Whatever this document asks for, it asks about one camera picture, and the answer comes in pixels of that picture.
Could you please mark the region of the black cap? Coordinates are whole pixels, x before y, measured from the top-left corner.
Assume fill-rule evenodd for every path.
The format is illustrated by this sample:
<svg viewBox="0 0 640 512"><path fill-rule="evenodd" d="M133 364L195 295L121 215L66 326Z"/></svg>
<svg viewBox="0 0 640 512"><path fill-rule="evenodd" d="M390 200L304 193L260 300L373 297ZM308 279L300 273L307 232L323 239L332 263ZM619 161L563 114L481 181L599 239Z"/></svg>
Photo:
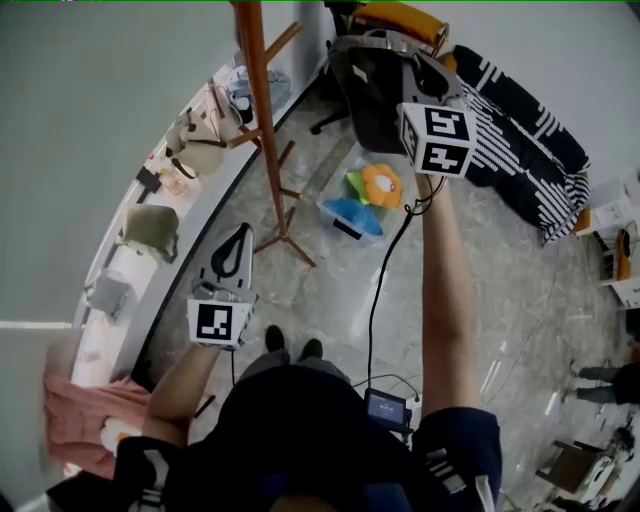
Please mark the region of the black cap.
<svg viewBox="0 0 640 512"><path fill-rule="evenodd" d="M402 91L402 60L420 45L393 30L343 35L328 50L330 68L346 97L356 138L366 150L404 155L398 105Z"/></svg>

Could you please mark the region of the white egg flower plush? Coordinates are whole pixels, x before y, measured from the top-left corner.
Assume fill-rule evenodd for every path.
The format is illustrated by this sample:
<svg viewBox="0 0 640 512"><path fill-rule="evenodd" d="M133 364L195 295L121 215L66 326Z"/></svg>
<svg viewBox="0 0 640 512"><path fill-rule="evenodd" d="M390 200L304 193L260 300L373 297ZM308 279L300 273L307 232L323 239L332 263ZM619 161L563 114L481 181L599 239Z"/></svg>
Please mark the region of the white egg flower plush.
<svg viewBox="0 0 640 512"><path fill-rule="evenodd" d="M118 444L122 440L140 435L141 430L135 426L131 426L119 418L108 417L100 432L100 440L106 450L116 455Z"/></svg>

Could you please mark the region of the brown wooden coat rack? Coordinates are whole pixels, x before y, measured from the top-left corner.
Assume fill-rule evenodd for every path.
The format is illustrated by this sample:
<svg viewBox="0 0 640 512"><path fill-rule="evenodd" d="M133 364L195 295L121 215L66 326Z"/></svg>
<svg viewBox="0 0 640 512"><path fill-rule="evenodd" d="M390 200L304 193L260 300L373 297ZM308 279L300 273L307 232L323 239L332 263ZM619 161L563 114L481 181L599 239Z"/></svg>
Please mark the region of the brown wooden coat rack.
<svg viewBox="0 0 640 512"><path fill-rule="evenodd" d="M257 128L244 133L240 140L242 142L260 142L259 147L266 165L278 226L277 235L257 246L254 252L258 254L278 243L283 243L289 245L304 262L315 267L314 260L293 240L289 233L295 210L285 210L283 198L290 197L298 200L300 194L281 185L280 171L295 147L295 143L290 141L282 152L277 150L268 81L268 64L302 30L302 25L298 22L292 23L271 45L267 46L264 42L261 4L259 2L234 2L232 6L257 123Z"/></svg>

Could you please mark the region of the wooden chair orange cushion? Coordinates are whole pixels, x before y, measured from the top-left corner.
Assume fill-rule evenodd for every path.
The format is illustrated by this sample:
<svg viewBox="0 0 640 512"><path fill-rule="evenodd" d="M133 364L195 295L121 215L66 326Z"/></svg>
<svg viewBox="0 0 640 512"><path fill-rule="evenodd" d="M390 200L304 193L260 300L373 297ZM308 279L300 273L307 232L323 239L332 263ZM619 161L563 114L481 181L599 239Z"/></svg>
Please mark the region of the wooden chair orange cushion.
<svg viewBox="0 0 640 512"><path fill-rule="evenodd" d="M437 57L449 35L449 24L401 2L371 2L355 9L359 22L386 24L425 44Z"/></svg>

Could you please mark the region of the beige handbag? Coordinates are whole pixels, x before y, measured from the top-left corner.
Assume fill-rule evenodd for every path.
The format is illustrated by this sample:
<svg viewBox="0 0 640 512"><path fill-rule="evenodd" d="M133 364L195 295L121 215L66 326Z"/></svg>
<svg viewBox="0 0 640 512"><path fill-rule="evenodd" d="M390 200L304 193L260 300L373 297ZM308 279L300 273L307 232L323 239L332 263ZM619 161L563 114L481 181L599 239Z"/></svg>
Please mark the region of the beige handbag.
<svg viewBox="0 0 640 512"><path fill-rule="evenodd" d="M213 174L227 147L191 108L176 118L165 140L165 157L189 180Z"/></svg>

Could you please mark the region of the olive green bag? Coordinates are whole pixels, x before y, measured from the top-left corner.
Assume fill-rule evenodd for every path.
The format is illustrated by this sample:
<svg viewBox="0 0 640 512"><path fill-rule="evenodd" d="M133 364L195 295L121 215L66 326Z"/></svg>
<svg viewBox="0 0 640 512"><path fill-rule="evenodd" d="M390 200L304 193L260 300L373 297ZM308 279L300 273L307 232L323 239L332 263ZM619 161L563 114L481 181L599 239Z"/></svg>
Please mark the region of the olive green bag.
<svg viewBox="0 0 640 512"><path fill-rule="evenodd" d="M179 217L173 208L135 204L124 211L117 244L171 264L178 256L178 227Z"/></svg>

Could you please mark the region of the person's right forearm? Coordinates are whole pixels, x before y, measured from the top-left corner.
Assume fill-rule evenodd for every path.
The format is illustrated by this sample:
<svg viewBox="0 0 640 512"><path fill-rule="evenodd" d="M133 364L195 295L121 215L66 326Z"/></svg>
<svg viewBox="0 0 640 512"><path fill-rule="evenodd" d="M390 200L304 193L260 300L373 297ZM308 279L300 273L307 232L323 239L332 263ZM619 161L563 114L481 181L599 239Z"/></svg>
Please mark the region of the person's right forearm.
<svg viewBox="0 0 640 512"><path fill-rule="evenodd" d="M421 413L480 405L476 376L475 290L449 185L417 175L429 208L421 216L422 387Z"/></svg>

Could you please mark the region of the person's dark navy shirt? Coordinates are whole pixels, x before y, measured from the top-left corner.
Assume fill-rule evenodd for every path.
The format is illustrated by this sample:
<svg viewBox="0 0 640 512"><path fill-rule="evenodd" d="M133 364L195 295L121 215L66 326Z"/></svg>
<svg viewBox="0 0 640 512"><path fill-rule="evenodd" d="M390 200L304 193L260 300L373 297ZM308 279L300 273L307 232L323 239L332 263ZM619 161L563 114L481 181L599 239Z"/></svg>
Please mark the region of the person's dark navy shirt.
<svg viewBox="0 0 640 512"><path fill-rule="evenodd" d="M286 365L237 383L198 443L124 440L113 512L269 512L294 495L336 512L493 512L501 476L491 413L437 411L405 445L349 384Z"/></svg>

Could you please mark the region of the small gray bag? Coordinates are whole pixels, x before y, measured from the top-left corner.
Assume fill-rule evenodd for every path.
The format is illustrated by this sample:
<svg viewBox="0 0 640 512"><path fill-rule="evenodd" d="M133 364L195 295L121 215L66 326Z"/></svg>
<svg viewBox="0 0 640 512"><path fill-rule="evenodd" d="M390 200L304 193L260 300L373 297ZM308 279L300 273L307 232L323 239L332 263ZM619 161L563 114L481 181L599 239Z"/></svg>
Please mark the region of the small gray bag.
<svg viewBox="0 0 640 512"><path fill-rule="evenodd" d="M125 277L111 269L101 269L95 279L84 287L86 304L115 319L131 291Z"/></svg>

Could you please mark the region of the dark wooden stool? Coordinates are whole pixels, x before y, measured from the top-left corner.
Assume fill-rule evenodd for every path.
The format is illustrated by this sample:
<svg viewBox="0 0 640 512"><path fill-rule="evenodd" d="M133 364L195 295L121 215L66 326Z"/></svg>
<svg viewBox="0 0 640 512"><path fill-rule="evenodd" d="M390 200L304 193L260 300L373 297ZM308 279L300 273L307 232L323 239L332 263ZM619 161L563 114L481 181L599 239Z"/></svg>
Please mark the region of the dark wooden stool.
<svg viewBox="0 0 640 512"><path fill-rule="evenodd" d="M571 444L554 440L551 444L552 456L549 462L535 471L535 475L553 486L575 494L591 473L605 450L573 441Z"/></svg>

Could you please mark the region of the pink cloth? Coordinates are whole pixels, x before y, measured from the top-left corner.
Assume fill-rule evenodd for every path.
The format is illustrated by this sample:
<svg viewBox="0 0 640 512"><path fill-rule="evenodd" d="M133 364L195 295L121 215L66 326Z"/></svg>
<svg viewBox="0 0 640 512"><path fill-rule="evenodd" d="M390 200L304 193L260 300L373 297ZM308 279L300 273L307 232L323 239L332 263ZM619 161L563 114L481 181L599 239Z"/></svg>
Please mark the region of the pink cloth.
<svg viewBox="0 0 640 512"><path fill-rule="evenodd" d="M104 422L115 417L142 431L151 394L130 378L80 387L59 376L44 379L44 394L49 454L111 480L116 455L101 443Z"/></svg>

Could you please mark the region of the person's left forearm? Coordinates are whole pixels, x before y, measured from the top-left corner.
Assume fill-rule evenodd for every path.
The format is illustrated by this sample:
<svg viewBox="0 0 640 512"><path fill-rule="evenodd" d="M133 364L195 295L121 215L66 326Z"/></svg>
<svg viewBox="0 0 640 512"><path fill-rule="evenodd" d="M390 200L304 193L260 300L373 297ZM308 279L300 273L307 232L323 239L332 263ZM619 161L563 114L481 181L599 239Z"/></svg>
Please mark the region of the person's left forearm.
<svg viewBox="0 0 640 512"><path fill-rule="evenodd" d="M178 448L188 444L191 422L198 410L220 350L192 344L154 389L142 435Z"/></svg>

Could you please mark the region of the white curved counter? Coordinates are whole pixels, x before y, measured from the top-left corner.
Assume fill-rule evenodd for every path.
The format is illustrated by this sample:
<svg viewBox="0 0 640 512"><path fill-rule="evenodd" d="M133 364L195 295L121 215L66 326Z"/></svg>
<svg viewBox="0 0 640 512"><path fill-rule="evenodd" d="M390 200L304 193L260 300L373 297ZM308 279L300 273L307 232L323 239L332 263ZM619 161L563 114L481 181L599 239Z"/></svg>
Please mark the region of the white curved counter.
<svg viewBox="0 0 640 512"><path fill-rule="evenodd" d="M191 181L188 190L179 196L164 188L151 193L137 182L130 186L85 280L90 285L105 272L124 280L130 289L113 320L85 301L80 302L73 320L73 325L81 329L70 374L73 383L83 387L103 386L133 372L167 297L179 281L185 261L257 155L258 148L251 142L225 150L213 176ZM173 263L157 262L117 243L125 209L136 204L168 206L176 211L178 256Z"/></svg>

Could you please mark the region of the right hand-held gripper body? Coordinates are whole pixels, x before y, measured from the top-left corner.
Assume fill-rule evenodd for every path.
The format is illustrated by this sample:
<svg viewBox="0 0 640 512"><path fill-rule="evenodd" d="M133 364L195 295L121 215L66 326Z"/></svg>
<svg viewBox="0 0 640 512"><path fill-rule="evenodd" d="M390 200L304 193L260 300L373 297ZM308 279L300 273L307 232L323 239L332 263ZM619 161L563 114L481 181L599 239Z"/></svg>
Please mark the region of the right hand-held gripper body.
<svg viewBox="0 0 640 512"><path fill-rule="evenodd" d="M477 146L475 114L409 102L398 109L400 141L415 173L464 178Z"/></svg>

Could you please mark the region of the person's gray trousers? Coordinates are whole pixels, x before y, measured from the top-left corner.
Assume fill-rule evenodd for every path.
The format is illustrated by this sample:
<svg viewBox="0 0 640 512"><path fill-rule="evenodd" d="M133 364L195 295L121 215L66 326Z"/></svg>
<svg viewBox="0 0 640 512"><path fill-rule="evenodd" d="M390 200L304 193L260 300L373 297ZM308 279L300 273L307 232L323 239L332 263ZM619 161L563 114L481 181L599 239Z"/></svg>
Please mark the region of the person's gray trousers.
<svg viewBox="0 0 640 512"><path fill-rule="evenodd" d="M237 383L241 382L244 379L257 375L261 372L265 372L273 368L287 366L290 364L291 364L291 356L286 349L279 349L274 352L265 353L260 357L258 357L255 361L253 361L248 366L248 368L237 379ZM305 357L295 362L294 366L300 366L300 367L321 371L321 372L333 375L337 378L340 378L343 381L345 381L347 384L351 383L349 377L346 374L344 374L331 361L328 361L324 358L320 358L316 356Z"/></svg>

